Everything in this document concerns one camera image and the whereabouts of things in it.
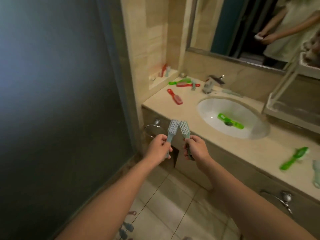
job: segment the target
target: brush bristles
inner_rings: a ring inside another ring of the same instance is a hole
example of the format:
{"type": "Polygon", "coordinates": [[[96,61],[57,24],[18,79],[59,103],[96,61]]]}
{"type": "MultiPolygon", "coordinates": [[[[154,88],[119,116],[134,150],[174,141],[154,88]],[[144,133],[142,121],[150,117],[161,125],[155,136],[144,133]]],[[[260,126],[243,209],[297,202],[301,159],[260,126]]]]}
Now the brush bristles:
{"type": "Polygon", "coordinates": [[[186,121],[180,121],[179,125],[183,135],[190,134],[190,129],[186,121]]]}
{"type": "Polygon", "coordinates": [[[177,133],[178,127],[179,127],[179,121],[171,120],[168,127],[168,132],[175,135],[177,133]]]}

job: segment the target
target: vanity cabinet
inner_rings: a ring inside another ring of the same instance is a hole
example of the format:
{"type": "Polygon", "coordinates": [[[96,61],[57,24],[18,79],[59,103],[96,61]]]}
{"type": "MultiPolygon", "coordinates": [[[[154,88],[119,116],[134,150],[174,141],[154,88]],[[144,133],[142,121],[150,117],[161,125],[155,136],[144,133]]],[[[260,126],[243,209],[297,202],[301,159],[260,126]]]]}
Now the vanity cabinet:
{"type": "MultiPolygon", "coordinates": [[[[160,120],[159,125],[165,130],[168,130],[170,120],[158,115],[154,111],[143,108],[143,117],[145,126],[151,125],[156,119],[160,120]]],[[[172,141],[172,146],[182,151],[184,145],[183,136],[178,130],[176,136],[172,141]]],[[[206,145],[210,156],[228,170],[234,177],[248,186],[250,189],[257,193],[261,190],[268,191],[269,193],[281,197],[281,192],[286,191],[292,194],[292,201],[289,202],[289,207],[293,213],[294,220],[303,228],[308,230],[313,236],[320,239],[320,204],[309,196],[303,195],[290,185],[272,178],[264,172],[259,171],[258,168],[244,162],[242,159],[234,156],[233,154],[223,150],[222,148],[206,141],[206,145]]],[[[212,186],[207,177],[197,168],[195,161],[187,161],[184,159],[183,154],[180,152],[176,165],[176,169],[186,175],[191,180],[195,181],[207,190],[211,190],[212,186]]],[[[285,214],[290,215],[288,210],[283,204],[274,196],[262,193],[261,196],[273,203],[276,207],[282,210],[285,214]]]]}

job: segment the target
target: mirror frame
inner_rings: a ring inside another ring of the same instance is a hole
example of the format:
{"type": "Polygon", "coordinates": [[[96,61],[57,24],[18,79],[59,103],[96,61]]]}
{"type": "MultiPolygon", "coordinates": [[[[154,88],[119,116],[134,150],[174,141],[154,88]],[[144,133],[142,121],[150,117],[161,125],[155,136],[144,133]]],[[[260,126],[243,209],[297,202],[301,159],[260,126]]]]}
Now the mirror frame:
{"type": "Polygon", "coordinates": [[[268,67],[268,66],[265,66],[265,65],[258,65],[258,64],[254,64],[254,63],[250,63],[250,62],[247,62],[247,61],[243,61],[243,60],[240,60],[240,59],[237,59],[237,58],[234,58],[234,57],[224,56],[224,55],[212,53],[210,51],[206,51],[206,50],[190,47],[191,38],[192,38],[193,24],[194,24],[195,15],[196,15],[197,2],[198,2],[198,0],[192,0],[188,36],[187,36],[187,41],[186,41],[186,51],[192,52],[192,53],[196,53],[196,54],[200,54],[200,55],[204,55],[204,56],[214,57],[214,58],[217,58],[217,59],[233,62],[233,63],[236,63],[236,64],[241,64],[241,65],[244,65],[246,67],[251,67],[251,68],[255,68],[255,69],[266,71],[266,72],[272,72],[272,73],[275,73],[275,74],[284,75],[286,73],[286,70],[280,70],[280,69],[268,67]]]}

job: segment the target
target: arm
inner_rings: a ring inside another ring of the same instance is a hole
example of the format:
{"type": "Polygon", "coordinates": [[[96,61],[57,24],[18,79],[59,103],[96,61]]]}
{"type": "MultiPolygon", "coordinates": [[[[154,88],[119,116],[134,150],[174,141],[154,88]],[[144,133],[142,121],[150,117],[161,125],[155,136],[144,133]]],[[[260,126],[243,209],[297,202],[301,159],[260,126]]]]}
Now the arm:
{"type": "Polygon", "coordinates": [[[264,29],[258,33],[259,36],[264,37],[266,34],[275,27],[281,20],[286,16],[288,10],[287,8],[283,8],[277,15],[275,15],[268,24],[264,27],[264,29]]]}
{"type": "Polygon", "coordinates": [[[162,134],[156,136],[144,159],[90,202],[56,240],[112,240],[148,174],[164,160],[168,150],[172,151],[166,139],[162,134]]]}
{"type": "Polygon", "coordinates": [[[289,216],[215,162],[200,137],[190,137],[186,142],[197,166],[208,176],[228,213],[247,239],[316,240],[289,216]]]}
{"type": "Polygon", "coordinates": [[[266,36],[261,42],[263,44],[271,44],[275,40],[294,35],[296,33],[299,33],[307,28],[310,28],[311,26],[318,24],[320,22],[320,11],[314,12],[307,20],[302,22],[301,24],[287,29],[285,31],[282,31],[280,33],[273,33],[268,36],[266,36]]]}

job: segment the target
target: tile floor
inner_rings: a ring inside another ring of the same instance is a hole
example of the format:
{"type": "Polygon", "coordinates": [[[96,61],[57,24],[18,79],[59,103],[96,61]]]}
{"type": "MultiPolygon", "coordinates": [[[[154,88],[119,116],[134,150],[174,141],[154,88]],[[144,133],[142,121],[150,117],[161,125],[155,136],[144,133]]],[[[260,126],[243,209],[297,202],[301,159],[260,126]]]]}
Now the tile floor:
{"type": "Polygon", "coordinates": [[[125,222],[133,240],[238,240],[239,230],[214,198],[177,170],[170,160],[155,168],[142,185],[125,222]]]}

